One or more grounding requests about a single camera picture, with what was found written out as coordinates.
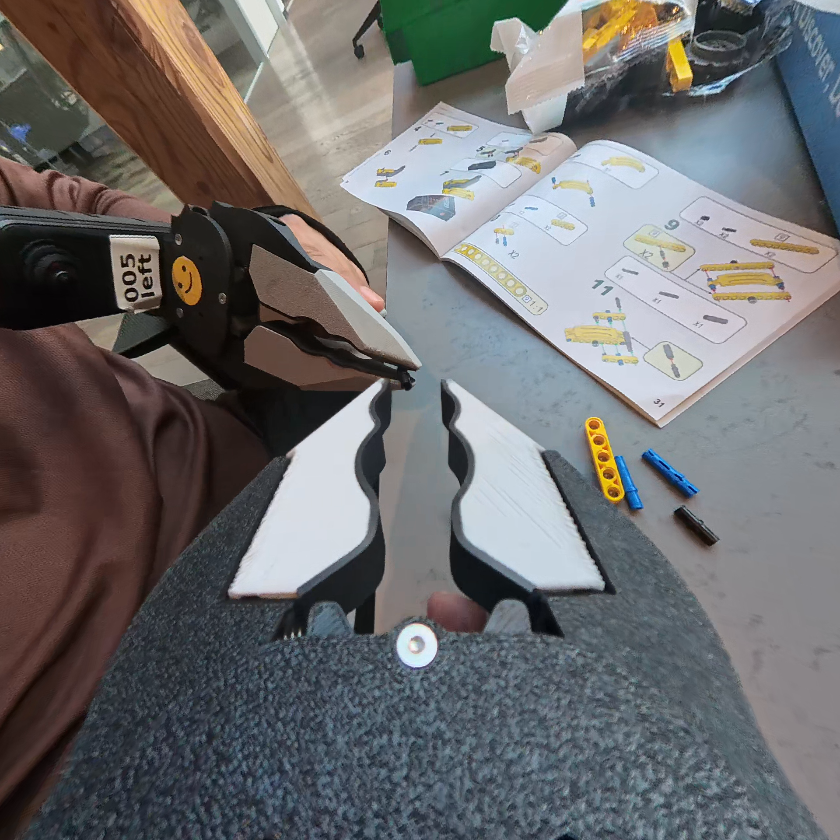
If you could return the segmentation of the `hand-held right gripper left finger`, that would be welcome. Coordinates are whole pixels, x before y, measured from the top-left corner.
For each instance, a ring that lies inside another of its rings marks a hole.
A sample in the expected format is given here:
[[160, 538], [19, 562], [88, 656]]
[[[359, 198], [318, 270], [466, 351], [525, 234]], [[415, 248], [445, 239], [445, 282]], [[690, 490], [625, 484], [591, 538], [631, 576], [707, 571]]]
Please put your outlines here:
[[375, 599], [385, 568], [379, 479], [392, 388], [375, 381], [281, 461], [281, 476], [233, 580], [235, 601], [318, 602], [346, 613]]

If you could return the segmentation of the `person's right hand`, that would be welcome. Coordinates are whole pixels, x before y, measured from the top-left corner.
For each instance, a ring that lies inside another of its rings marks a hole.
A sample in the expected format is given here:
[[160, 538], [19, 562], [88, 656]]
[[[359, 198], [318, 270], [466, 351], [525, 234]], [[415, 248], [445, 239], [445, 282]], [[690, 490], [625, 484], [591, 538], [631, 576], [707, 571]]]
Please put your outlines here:
[[489, 613], [462, 594], [435, 592], [427, 599], [427, 617], [452, 633], [480, 633]]

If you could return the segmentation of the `grey desk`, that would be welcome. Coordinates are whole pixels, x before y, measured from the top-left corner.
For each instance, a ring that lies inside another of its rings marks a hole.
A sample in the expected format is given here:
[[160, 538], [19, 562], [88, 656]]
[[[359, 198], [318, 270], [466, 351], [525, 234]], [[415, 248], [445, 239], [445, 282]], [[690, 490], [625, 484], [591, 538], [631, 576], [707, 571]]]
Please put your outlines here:
[[[531, 332], [472, 279], [390, 223], [387, 313], [423, 362], [393, 398], [381, 475], [385, 576], [375, 630], [454, 592], [439, 383], [452, 378], [593, 481], [582, 438], [606, 421], [645, 509], [633, 519], [707, 611], [765, 739], [799, 796], [838, 838], [838, 297], [664, 429]], [[699, 488], [686, 498], [642, 460], [653, 449]], [[710, 547], [674, 518], [686, 506]]]

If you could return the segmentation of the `yellow five-hole beam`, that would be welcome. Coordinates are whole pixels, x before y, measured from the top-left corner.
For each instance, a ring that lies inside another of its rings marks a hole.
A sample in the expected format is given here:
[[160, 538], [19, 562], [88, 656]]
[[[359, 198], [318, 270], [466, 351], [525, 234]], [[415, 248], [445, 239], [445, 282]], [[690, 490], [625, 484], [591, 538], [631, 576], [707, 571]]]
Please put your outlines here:
[[603, 420], [598, 416], [588, 417], [584, 432], [598, 486], [604, 498], [616, 505], [624, 499], [625, 490]]

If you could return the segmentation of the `open instruction booklet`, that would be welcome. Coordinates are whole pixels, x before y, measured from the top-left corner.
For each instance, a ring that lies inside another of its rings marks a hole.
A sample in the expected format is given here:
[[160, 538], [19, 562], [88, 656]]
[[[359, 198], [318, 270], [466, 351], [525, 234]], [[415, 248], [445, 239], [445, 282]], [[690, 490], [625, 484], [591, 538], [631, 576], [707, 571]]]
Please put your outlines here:
[[838, 293], [838, 241], [610, 140], [440, 102], [342, 188], [664, 427]]

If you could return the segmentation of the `blue connector pin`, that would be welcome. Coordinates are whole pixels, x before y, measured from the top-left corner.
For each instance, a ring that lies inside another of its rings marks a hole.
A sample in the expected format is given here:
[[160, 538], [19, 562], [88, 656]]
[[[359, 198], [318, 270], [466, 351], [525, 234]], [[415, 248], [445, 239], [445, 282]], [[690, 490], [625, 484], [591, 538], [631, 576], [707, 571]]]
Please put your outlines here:
[[614, 457], [617, 472], [621, 480], [624, 490], [624, 500], [631, 511], [641, 511], [644, 509], [644, 504], [639, 495], [639, 491], [634, 483], [633, 478], [627, 467], [625, 458], [621, 455]]
[[700, 491], [683, 473], [673, 467], [663, 456], [649, 448], [642, 453], [642, 460], [654, 469], [667, 483], [686, 498], [696, 496]]

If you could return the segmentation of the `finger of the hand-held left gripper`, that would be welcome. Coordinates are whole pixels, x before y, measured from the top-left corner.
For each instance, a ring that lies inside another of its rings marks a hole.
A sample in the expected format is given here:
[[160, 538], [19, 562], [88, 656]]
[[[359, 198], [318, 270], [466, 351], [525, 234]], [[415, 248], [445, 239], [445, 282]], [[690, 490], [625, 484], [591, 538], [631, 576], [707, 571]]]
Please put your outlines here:
[[404, 370], [373, 360], [342, 341], [258, 326], [244, 342], [244, 361], [303, 391], [364, 391], [387, 380], [402, 390]]
[[292, 322], [315, 325], [373, 361], [417, 371], [422, 362], [393, 326], [330, 269], [307, 271], [253, 245], [248, 266], [261, 307]]

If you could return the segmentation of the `person's left hand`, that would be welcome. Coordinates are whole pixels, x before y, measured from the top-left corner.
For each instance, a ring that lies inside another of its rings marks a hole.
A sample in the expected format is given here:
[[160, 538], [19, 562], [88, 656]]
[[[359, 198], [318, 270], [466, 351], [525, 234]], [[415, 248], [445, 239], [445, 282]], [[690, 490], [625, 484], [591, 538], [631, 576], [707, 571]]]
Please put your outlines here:
[[280, 216], [280, 221], [289, 227], [314, 262], [340, 275], [374, 310], [384, 311], [384, 299], [371, 288], [361, 265], [331, 231], [327, 230], [325, 235], [319, 228], [311, 226], [303, 217], [295, 214]]

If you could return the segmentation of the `plastic bag of large parts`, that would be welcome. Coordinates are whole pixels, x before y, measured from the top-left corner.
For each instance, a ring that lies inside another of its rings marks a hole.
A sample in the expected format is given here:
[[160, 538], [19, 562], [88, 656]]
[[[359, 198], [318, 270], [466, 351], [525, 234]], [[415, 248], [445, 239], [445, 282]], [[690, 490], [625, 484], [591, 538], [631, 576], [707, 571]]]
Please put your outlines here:
[[787, 49], [793, 2], [565, 2], [541, 30], [493, 24], [510, 114], [540, 133], [611, 102], [705, 98]]

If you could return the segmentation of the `office chair base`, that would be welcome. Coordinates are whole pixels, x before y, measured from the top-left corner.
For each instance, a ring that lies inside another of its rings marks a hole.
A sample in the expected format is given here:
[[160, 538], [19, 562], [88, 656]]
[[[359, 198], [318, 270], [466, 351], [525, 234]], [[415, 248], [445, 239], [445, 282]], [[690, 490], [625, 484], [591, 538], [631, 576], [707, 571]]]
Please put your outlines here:
[[362, 60], [364, 58], [364, 45], [362, 38], [368, 33], [373, 26], [378, 27], [380, 31], [383, 30], [383, 16], [382, 16], [382, 2], [375, 1], [371, 11], [367, 14], [362, 26], [357, 30], [352, 37], [353, 54], [356, 59]]

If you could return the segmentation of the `person's brown sweater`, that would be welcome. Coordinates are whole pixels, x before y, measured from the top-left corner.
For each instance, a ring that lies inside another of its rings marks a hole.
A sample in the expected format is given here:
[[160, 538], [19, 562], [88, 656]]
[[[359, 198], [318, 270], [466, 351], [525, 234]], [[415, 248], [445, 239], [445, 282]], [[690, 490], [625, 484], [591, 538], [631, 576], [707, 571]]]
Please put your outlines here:
[[1, 351], [2, 838], [15, 838], [146, 596], [269, 457], [236, 415], [77, 325], [3, 329]]

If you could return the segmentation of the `green bin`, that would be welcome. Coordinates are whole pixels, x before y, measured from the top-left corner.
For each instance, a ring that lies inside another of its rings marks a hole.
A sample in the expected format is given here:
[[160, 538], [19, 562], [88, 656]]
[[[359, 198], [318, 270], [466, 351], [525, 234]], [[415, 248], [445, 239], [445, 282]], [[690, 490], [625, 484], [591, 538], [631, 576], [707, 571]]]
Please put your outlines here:
[[564, 1], [382, 1], [383, 31], [394, 65], [410, 62], [422, 86], [499, 60], [493, 25], [519, 18], [541, 29]]

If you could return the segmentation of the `person's left forearm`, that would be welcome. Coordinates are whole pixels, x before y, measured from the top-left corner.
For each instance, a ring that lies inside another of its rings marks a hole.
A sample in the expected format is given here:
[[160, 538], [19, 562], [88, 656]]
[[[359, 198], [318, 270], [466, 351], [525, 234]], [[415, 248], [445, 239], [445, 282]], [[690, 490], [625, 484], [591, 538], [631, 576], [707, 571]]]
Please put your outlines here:
[[147, 202], [83, 177], [36, 172], [1, 158], [1, 205], [77, 214], [143, 219], [168, 224], [172, 215]]

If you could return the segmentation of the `dark blue kit box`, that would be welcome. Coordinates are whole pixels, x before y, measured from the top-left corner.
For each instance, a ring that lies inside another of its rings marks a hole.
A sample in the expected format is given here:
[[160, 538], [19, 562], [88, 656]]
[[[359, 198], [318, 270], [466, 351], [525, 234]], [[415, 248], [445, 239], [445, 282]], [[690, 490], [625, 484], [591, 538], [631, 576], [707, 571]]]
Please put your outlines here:
[[790, 45], [777, 64], [838, 227], [839, 2], [793, 2], [790, 31]]

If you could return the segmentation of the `wooden pillar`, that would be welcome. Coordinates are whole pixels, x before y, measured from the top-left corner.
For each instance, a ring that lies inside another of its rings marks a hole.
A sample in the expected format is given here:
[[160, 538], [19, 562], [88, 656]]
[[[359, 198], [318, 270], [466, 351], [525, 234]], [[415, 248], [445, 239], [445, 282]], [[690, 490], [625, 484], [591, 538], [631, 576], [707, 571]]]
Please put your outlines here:
[[1, 6], [182, 203], [316, 215], [180, 2]]

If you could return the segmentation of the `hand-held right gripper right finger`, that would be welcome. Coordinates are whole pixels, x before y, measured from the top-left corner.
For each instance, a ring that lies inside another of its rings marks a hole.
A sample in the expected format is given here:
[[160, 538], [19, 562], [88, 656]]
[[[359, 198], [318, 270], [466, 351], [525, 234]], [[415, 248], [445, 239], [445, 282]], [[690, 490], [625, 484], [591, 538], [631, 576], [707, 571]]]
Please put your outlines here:
[[441, 407], [458, 481], [449, 562], [463, 595], [488, 613], [513, 600], [548, 617], [551, 596], [606, 592], [544, 447], [453, 380], [441, 382]]

